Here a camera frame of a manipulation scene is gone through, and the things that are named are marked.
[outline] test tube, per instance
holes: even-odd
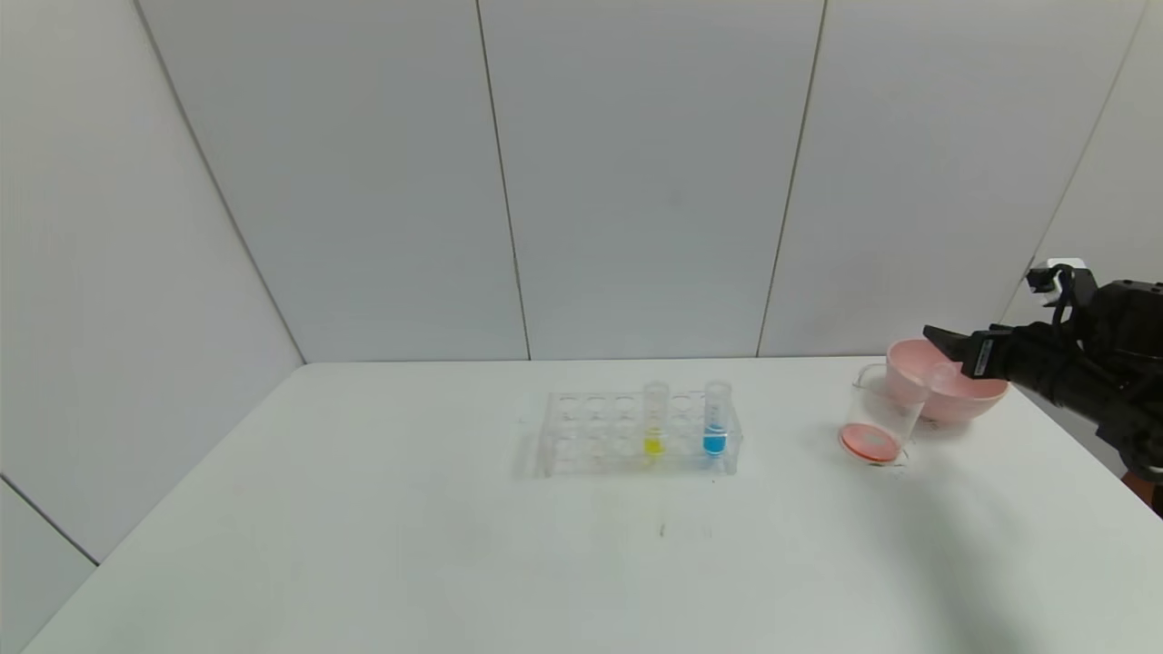
[[[662,434],[666,431],[666,410],[670,407],[670,386],[665,382],[650,382],[642,388],[642,447],[649,456],[663,453]]]
[[[730,422],[730,384],[708,382],[704,389],[702,449],[711,456],[719,456],[727,449],[727,427]]]

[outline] robotic arm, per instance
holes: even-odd
[[[925,337],[966,377],[1008,379],[1098,422],[1132,472],[1163,483],[1163,283],[1099,289],[1079,260],[1050,260],[1026,283],[1054,307],[1049,324],[968,336],[926,325]]]

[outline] pink bowl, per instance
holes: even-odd
[[[1005,379],[970,379],[961,372],[933,376],[949,361],[933,343],[925,339],[897,341],[889,348],[889,384],[907,386],[929,385],[929,398],[921,415],[939,422],[966,422],[985,413],[1006,394],[1009,383]]]

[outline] blue liquid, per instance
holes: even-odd
[[[707,425],[702,431],[702,449],[711,456],[719,456],[727,449],[727,429],[719,425]]]

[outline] tabletop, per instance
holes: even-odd
[[[27,654],[1147,652],[1163,525],[1021,393],[836,438],[870,357],[313,364]],[[545,396],[734,385],[722,477],[531,474]]]

